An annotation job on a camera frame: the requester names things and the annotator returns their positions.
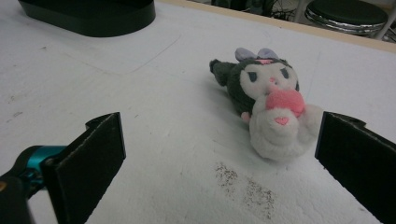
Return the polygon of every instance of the floor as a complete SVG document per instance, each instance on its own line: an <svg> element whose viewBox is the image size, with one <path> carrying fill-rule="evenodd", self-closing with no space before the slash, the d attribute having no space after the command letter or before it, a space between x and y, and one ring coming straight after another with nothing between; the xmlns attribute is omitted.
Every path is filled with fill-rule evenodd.
<svg viewBox="0 0 396 224"><path fill-rule="evenodd" d="M211 0L190 0L190 1L211 5ZM298 0L276 0L272 10L272 17L284 21L292 21L294 18L295 9L297 8L297 4L298 4ZM302 18L300 19L300 23L306 25L314 25L304 16L302 16ZM385 34L383 41L396 44L396 33L395 33L396 22L391 26L391 28L392 30L388 30L387 33Z"/></svg>

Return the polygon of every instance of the black stool seat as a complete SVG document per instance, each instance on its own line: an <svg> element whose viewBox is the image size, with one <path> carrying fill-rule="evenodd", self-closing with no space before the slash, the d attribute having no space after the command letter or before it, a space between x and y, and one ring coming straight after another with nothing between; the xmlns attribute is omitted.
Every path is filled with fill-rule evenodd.
<svg viewBox="0 0 396 224"><path fill-rule="evenodd" d="M388 15L381 8L358 0L314 0L305 16L322 26L353 35L379 31Z"/></svg>

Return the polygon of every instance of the kuromi plush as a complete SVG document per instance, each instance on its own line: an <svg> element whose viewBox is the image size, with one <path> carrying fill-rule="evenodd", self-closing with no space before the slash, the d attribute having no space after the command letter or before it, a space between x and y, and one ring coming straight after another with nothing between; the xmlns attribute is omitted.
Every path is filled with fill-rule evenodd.
<svg viewBox="0 0 396 224"><path fill-rule="evenodd" d="M237 49L235 57L239 63L213 60L210 71L249 123L251 145L275 161L303 155L318 139L322 109L305 104L293 68L272 50Z"/></svg>
<svg viewBox="0 0 396 224"><path fill-rule="evenodd" d="M241 115L251 111L256 99L267 94L270 84L299 90L298 78L286 60L279 59L270 49L256 55L247 49L237 49L239 63L210 62L210 71L220 86L226 86L236 111Z"/></svg>

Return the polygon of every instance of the white plush body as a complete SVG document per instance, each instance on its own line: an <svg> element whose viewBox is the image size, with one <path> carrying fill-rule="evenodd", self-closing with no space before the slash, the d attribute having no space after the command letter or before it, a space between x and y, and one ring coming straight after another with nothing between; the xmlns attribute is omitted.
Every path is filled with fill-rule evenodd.
<svg viewBox="0 0 396 224"><path fill-rule="evenodd" d="M323 110L315 105L305 105L303 113L296 116L287 108L265 108L262 95L253 106L249 121L250 142L264 158L275 161L289 160L303 155L318 139ZM278 118L289 121L282 125Z"/></svg>

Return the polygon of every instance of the plush toy ear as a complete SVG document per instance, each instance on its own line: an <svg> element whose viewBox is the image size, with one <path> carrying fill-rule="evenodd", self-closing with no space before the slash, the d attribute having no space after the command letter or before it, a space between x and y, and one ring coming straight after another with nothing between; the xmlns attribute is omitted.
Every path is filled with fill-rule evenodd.
<svg viewBox="0 0 396 224"><path fill-rule="evenodd" d="M210 72L215 75L216 81L220 86L227 85L228 76L231 70L236 66L235 63L222 63L221 61L215 59L209 64Z"/></svg>
<svg viewBox="0 0 396 224"><path fill-rule="evenodd" d="M262 59L266 59L266 58L279 59L279 57L277 57L277 55L271 49L261 49L259 51L259 57L262 58Z"/></svg>
<svg viewBox="0 0 396 224"><path fill-rule="evenodd" d="M242 62L246 59L257 59L257 55L248 49L238 48L235 51L235 58L238 62Z"/></svg>

